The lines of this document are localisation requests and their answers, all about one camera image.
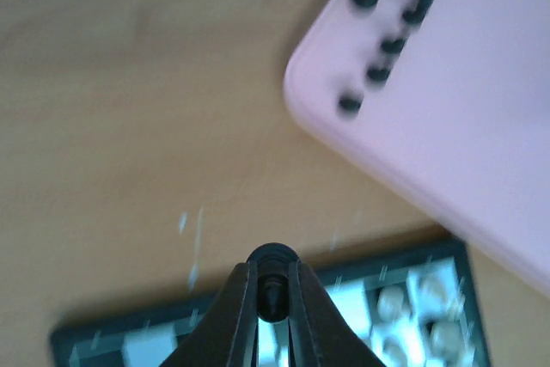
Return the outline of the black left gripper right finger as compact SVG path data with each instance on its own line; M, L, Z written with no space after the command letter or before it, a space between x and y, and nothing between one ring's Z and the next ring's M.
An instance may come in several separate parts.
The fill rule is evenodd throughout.
M383 365L345 322L308 264L289 265L288 288L290 366Z

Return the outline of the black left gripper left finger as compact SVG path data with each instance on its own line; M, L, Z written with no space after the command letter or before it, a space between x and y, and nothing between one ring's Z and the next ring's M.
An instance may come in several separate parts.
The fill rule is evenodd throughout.
M200 323L162 365L257 365L257 291L256 263L237 264Z

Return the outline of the black and white chessboard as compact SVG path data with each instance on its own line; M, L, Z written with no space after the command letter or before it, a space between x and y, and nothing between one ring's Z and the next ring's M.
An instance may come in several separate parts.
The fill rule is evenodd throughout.
M468 253L462 242L432 242L313 271L345 322L379 357L382 366L387 366L382 358L382 340L389 335L410 340L413 366L490 364ZM427 275L438 276L455 298L449 310L426 307L421 302L419 280ZM390 285L403 289L405 305L399 319L384 321L376 305L380 290ZM57 366L163 366L162 362L200 323L219 292L56 327L50 337L53 361ZM450 358L440 357L431 349L430 332L437 321L453 321L461 327L464 346ZM258 316L257 342L255 366L290 366L289 316L277 323Z

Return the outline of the black pawn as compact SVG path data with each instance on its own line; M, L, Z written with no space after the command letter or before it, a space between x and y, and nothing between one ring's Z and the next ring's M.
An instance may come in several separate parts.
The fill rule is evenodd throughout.
M401 18L403 22L410 26L420 25L425 19L431 4L431 0L418 0L414 8L408 8L402 12Z
M388 80L392 69L393 65L391 63L369 64L366 68L365 79L370 83L384 84Z
M382 40L380 49L388 55L400 55L406 42L407 37L386 37Z
M347 117L356 117L361 109L364 98L352 92L343 92L337 102L339 113Z

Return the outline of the pink plastic tray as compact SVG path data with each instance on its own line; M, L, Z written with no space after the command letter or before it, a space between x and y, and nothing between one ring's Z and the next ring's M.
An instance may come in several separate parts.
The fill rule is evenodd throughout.
M328 0L290 57L296 122L540 291L549 289L549 0ZM407 37L388 55L386 37ZM384 84L365 79L391 63ZM364 98L339 113L343 92Z

